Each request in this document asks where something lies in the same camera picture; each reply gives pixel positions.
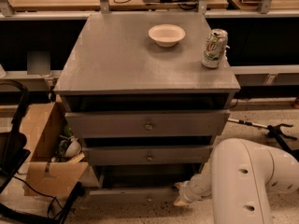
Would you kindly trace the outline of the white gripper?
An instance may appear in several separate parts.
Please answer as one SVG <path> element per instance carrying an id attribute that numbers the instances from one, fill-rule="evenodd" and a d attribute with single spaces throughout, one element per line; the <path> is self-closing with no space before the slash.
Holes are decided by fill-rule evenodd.
<path id="1" fill-rule="evenodd" d="M 197 174 L 190 180 L 176 182 L 178 198 L 174 201 L 174 206 L 187 206 L 188 203 L 209 199 L 212 195 L 211 175 Z"/>

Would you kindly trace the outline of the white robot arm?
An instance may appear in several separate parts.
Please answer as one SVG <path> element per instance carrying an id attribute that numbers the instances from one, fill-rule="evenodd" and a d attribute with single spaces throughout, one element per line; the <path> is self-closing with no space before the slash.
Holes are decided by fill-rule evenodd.
<path id="1" fill-rule="evenodd" d="M 214 224 L 273 224 L 267 194 L 298 189 L 299 161 L 280 148 L 230 138 L 200 174 L 177 187 L 176 206 L 211 198 Z"/>

